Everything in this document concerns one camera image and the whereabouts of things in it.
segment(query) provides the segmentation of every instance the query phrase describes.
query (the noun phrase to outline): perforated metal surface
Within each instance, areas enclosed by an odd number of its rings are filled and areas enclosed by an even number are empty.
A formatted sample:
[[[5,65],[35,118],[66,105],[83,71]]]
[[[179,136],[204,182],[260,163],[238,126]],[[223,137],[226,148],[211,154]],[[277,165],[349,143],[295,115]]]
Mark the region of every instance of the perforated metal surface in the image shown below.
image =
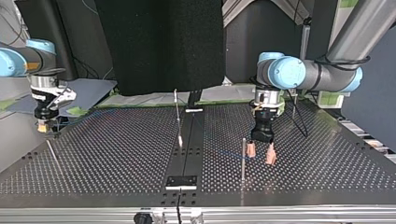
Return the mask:
[[[0,194],[155,194],[176,143],[174,108],[98,110],[32,154]]]
[[[266,165],[267,145],[257,143],[257,156],[247,160],[245,192],[265,194],[395,189],[393,170],[384,169],[354,143],[328,116],[299,104],[309,131],[304,138],[287,115],[274,126],[276,164]],[[248,105],[205,107],[201,192],[241,191],[242,138],[254,126]]]

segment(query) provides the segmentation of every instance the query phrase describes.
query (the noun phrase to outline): thin metal pin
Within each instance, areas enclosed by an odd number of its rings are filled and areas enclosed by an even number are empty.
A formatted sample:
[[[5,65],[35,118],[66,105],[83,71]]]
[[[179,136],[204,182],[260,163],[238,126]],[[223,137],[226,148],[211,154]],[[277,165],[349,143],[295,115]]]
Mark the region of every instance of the thin metal pin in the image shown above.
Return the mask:
[[[177,115],[177,127],[178,127],[177,140],[178,140],[178,145],[179,145],[180,147],[183,147],[183,138],[181,137],[180,114],[178,113],[177,89],[174,90],[174,96],[175,96],[176,115]]]
[[[294,104],[295,104],[295,106],[293,107],[293,115],[292,115],[293,119],[294,119],[294,115],[296,113],[297,97],[298,97],[298,94],[296,93],[296,95],[294,96]]]
[[[242,138],[242,182],[245,181],[245,157],[247,154],[247,139],[246,138]]]
[[[50,140],[47,139],[46,142],[47,142],[47,145],[49,146],[49,152],[50,152],[51,156],[53,157],[53,159],[55,160],[56,164],[58,165],[59,170],[62,172],[61,164],[59,164],[59,162],[58,162],[58,158],[56,157],[55,151],[52,148],[52,144],[50,143]]]

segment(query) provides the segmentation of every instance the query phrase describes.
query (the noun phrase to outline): black curtain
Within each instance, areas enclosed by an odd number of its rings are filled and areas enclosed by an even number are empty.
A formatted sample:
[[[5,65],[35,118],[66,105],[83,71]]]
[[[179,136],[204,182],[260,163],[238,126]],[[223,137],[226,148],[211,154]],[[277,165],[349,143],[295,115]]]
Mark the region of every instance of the black curtain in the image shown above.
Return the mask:
[[[121,94],[196,91],[221,84],[220,0],[95,2]]]

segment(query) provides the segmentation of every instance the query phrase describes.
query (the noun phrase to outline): optical breadboard table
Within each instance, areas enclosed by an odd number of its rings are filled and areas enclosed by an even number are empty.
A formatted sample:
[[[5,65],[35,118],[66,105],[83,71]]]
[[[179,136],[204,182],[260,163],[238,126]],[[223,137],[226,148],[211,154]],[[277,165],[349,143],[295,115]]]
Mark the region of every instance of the optical breadboard table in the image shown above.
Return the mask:
[[[53,151],[43,144],[0,174],[0,223],[133,223],[138,212],[158,223],[277,221],[279,212],[285,221],[396,221],[396,166],[323,110],[299,109],[308,137],[288,104],[274,124],[275,165],[256,143],[244,181],[242,139],[255,124],[247,104],[180,112],[182,147],[174,107],[93,110],[51,140]],[[195,189],[166,190],[184,177]]]

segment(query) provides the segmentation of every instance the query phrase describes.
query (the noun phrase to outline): metal plate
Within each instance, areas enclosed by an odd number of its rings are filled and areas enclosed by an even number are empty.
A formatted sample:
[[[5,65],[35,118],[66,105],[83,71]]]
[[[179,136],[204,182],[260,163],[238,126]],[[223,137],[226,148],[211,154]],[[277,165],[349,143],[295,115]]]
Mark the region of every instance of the metal plate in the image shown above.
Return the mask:
[[[274,126],[276,164],[264,163],[268,146],[257,143],[257,156],[247,160],[242,183],[242,138],[254,126],[250,107],[205,107],[205,121],[195,120],[193,126],[205,127],[202,179],[194,205],[396,203],[396,166],[368,147],[357,147],[362,141],[322,110],[299,104],[309,131],[305,139],[288,108]]]
[[[20,196],[82,201],[89,196],[85,200],[97,202],[131,196],[130,204],[160,205],[177,145],[175,113],[172,107],[94,111],[53,141],[57,159],[42,146],[4,172],[0,201]]]

